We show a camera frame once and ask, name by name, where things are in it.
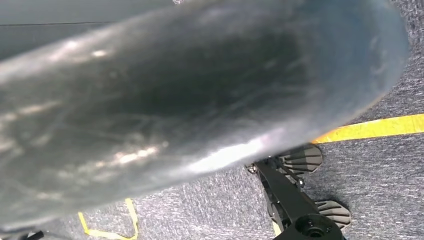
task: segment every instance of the gray plastic foot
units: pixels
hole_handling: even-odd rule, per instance
[[[323,163],[321,150],[312,144],[292,149],[278,157],[283,165],[296,175],[313,173]]]
[[[317,201],[315,204],[319,213],[333,220],[340,229],[352,223],[351,212],[336,201]]]

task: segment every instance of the gray carpet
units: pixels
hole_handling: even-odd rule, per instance
[[[424,1],[395,0],[405,18],[411,57],[392,92],[352,123],[424,113]],[[306,177],[314,200],[352,211],[350,240],[424,239],[424,134],[320,144],[324,164]],[[134,199],[140,240],[270,240],[259,181],[242,166]],[[85,213],[90,228],[133,235],[124,202]],[[101,239],[83,233],[76,215],[44,226],[47,239]]]

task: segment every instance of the yellow tape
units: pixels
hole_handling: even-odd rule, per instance
[[[312,143],[322,144],[417,133],[424,133],[424,113],[342,126],[315,139]]]
[[[134,226],[134,236],[132,237],[124,237],[114,232],[100,231],[95,229],[89,229],[87,226],[86,219],[82,212],[78,212],[79,220],[81,221],[82,228],[84,229],[84,233],[93,236],[93,237],[102,237],[111,240],[137,240],[139,236],[139,227],[137,226],[139,220],[137,218],[136,209],[134,208],[133,201],[130,198],[125,199],[126,207],[129,211],[129,216],[132,220],[132,225]]]
[[[274,228],[275,236],[278,236],[281,234],[280,226],[275,221],[272,221],[272,227]]]

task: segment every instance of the wall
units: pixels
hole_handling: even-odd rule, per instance
[[[0,60],[172,5],[172,0],[1,0]]]

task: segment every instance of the bolt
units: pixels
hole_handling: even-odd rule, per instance
[[[303,178],[299,177],[299,179],[297,180],[297,184],[301,189],[303,189],[304,186],[305,186],[305,180]]]
[[[256,165],[254,164],[247,166],[246,169],[251,174],[256,174],[258,172],[258,169],[256,168]]]

